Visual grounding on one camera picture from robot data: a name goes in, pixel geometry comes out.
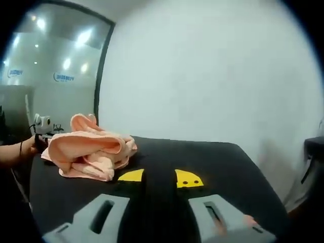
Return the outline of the person's left hand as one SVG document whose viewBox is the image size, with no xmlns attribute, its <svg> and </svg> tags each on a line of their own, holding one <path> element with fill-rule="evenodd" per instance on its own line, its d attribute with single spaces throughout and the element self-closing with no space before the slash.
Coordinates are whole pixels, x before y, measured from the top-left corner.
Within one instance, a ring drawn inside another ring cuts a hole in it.
<svg viewBox="0 0 324 243">
<path fill-rule="evenodd" d="M 40 150 L 38 149 L 38 146 L 36 144 L 36 135 L 23 141 L 22 152 L 26 156 L 34 156 L 40 153 Z"/>
</svg>

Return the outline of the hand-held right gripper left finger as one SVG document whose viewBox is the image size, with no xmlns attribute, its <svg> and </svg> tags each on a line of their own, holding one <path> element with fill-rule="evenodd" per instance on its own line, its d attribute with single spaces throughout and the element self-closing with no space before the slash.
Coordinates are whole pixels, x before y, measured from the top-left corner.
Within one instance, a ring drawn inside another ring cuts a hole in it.
<svg viewBox="0 0 324 243">
<path fill-rule="evenodd" d="M 109 193 L 102 193 L 74 213 L 72 221 L 47 232 L 45 242 L 139 242 L 146 173 L 121 175 Z"/>
</svg>

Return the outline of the person's right hand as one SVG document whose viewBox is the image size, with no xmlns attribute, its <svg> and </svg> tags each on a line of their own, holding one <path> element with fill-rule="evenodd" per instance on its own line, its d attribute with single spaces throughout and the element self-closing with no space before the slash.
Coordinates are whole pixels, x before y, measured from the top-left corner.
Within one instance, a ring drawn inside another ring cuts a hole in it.
<svg viewBox="0 0 324 243">
<path fill-rule="evenodd" d="M 244 215 L 245 222 L 249 227 L 253 227 L 257 225 L 257 222 L 254 220 L 254 218 L 250 215 Z M 214 224 L 218 230 L 218 233 L 220 235 L 226 235 L 227 234 L 227 228 L 224 223 L 220 221 L 220 219 L 215 219 Z"/>
</svg>

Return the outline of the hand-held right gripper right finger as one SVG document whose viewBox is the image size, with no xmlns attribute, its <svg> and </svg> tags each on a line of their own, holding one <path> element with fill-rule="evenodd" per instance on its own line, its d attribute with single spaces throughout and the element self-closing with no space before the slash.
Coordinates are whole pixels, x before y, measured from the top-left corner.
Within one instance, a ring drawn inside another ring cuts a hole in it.
<svg viewBox="0 0 324 243">
<path fill-rule="evenodd" d="M 249 227 L 244 214 L 218 194 L 212 194 L 202 179 L 188 171 L 175 169 L 176 193 L 180 212 L 187 223 L 184 227 L 194 233 L 198 242 L 275 242 L 276 236 L 258 223 Z M 214 224 L 220 219 L 227 228 L 220 235 Z"/>
</svg>

